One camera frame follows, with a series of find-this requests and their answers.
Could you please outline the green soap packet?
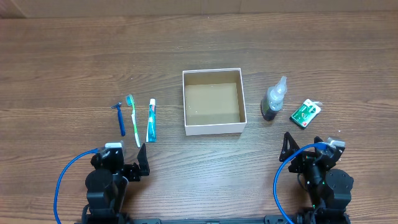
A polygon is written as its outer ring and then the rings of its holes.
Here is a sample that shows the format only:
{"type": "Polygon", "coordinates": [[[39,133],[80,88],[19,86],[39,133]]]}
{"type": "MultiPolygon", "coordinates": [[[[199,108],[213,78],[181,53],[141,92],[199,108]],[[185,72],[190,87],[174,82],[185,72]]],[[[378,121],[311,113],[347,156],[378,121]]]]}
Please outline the green soap packet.
{"type": "Polygon", "coordinates": [[[321,102],[306,99],[302,105],[290,116],[290,120],[298,127],[305,129],[321,112],[321,102]]]}

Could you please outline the blue disposable razor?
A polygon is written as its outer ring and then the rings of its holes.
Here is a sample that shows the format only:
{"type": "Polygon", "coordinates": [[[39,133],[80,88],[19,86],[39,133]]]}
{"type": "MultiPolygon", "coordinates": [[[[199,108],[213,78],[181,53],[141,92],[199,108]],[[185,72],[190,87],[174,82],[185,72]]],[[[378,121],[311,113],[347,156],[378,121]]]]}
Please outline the blue disposable razor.
{"type": "Polygon", "coordinates": [[[121,111],[121,105],[122,102],[118,102],[115,105],[111,106],[111,109],[117,109],[118,112],[118,122],[119,122],[119,128],[120,128],[120,132],[121,132],[121,136],[125,136],[126,135],[126,130],[124,127],[124,121],[123,121],[123,114],[121,111]]]}

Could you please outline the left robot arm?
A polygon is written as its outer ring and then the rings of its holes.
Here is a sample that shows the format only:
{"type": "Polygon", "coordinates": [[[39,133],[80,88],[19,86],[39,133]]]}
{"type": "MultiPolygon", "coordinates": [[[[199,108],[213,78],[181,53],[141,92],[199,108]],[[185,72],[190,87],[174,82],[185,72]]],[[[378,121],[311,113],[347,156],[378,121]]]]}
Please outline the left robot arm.
{"type": "Polygon", "coordinates": [[[142,144],[137,163],[124,162],[123,142],[109,142],[91,158],[95,168],[85,179],[88,204],[83,208],[82,223],[132,223],[121,211],[127,186],[150,174],[146,145],[142,144]]]}

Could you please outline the green toothbrush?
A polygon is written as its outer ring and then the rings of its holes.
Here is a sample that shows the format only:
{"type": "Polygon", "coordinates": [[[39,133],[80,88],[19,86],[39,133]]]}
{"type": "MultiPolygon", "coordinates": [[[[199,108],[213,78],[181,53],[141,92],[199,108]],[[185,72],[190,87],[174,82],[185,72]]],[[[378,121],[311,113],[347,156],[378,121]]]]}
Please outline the green toothbrush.
{"type": "Polygon", "coordinates": [[[139,139],[139,133],[137,131],[137,124],[136,124],[136,108],[135,108],[134,98],[132,95],[126,96],[126,103],[128,106],[130,106],[132,108],[131,119],[132,119],[132,125],[133,125],[133,129],[134,129],[134,138],[135,138],[137,147],[140,148],[141,142],[139,139]]]}

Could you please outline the teal toothpaste tube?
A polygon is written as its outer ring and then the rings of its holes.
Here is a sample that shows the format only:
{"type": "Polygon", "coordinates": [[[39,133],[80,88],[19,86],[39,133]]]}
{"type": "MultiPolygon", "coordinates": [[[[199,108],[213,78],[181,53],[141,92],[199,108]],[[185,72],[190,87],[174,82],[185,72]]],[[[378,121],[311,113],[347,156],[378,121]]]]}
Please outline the teal toothpaste tube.
{"type": "Polygon", "coordinates": [[[156,103],[155,99],[151,98],[149,103],[149,116],[147,121],[147,134],[146,141],[147,142],[156,142],[156,127],[155,127],[155,109],[156,103]]]}

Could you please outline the clear dark liquid bottle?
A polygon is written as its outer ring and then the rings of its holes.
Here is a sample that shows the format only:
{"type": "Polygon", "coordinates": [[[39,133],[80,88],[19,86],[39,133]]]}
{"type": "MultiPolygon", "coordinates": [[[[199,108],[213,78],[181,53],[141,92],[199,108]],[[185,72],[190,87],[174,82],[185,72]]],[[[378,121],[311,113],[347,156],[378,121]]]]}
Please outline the clear dark liquid bottle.
{"type": "Polygon", "coordinates": [[[275,86],[270,86],[261,100],[261,114],[266,121],[272,121],[282,109],[287,93],[287,77],[282,76],[275,86]]]}

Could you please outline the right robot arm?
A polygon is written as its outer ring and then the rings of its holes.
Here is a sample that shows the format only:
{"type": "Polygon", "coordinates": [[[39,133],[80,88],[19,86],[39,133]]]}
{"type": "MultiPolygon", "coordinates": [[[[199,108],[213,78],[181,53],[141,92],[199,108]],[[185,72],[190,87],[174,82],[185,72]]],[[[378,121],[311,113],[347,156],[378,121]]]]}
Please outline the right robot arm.
{"type": "Polygon", "coordinates": [[[282,163],[273,181],[273,197],[287,223],[349,223],[346,207],[351,201],[354,179],[345,171],[336,169],[336,163],[345,150],[345,142],[328,138],[314,138],[314,143],[299,147],[290,133],[284,134],[279,157],[282,163]],[[277,196],[277,182],[283,168],[303,177],[300,185],[310,197],[311,206],[295,215],[288,215],[277,196]]]}

